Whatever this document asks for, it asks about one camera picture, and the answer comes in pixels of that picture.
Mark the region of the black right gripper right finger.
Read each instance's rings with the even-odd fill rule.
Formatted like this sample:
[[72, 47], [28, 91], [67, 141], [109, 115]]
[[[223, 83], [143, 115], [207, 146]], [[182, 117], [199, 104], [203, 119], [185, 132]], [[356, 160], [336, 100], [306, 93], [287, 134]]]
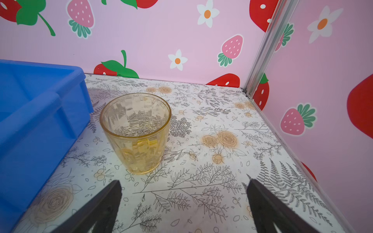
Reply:
[[249, 182], [246, 194], [258, 233], [317, 232], [258, 180]]

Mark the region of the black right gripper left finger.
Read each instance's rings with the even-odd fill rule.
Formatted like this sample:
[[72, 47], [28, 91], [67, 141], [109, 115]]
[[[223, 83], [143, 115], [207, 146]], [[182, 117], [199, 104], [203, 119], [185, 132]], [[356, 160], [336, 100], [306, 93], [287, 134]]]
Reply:
[[111, 233], [116, 222], [121, 197], [120, 181], [114, 180], [53, 232]]

